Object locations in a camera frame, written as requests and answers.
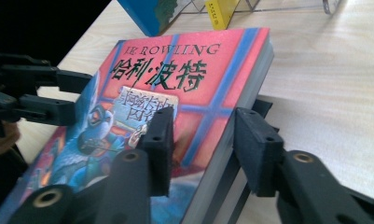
red book cover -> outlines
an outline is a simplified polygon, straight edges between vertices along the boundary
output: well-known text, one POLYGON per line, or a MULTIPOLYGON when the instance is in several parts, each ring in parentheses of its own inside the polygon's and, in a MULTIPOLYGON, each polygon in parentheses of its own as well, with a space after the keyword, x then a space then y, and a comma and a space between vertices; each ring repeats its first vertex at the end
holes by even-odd
POLYGON ((203 200, 196 192, 213 155, 231 147, 223 139, 233 108, 251 108, 272 57, 265 28, 119 41, 76 102, 76 124, 53 134, 0 209, 0 223, 36 189, 66 184, 77 192, 109 175, 114 157, 133 150, 167 106, 172 183, 168 197, 151 198, 151 214, 153 223, 181 222, 191 202, 203 200))

table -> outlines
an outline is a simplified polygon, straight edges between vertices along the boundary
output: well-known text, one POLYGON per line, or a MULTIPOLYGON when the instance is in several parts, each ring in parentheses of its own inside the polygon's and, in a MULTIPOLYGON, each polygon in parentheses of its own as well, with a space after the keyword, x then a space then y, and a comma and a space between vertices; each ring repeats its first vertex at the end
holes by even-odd
MULTIPOLYGON (((229 28, 254 26, 271 28, 275 58, 259 98, 273 103, 267 121, 280 129, 285 149, 315 154, 342 185, 374 198, 374 0, 342 0, 333 16, 322 9, 236 13, 229 28)), ((165 34, 207 30, 207 14, 183 14, 165 34)), ((59 67, 94 74, 119 39, 137 37, 144 34, 114 0, 59 67)), ((77 98, 53 88, 40 94, 77 98)), ((55 127, 20 127, 18 145, 31 161, 55 127)), ((274 207, 273 199, 252 196, 239 223, 279 223, 274 207)))

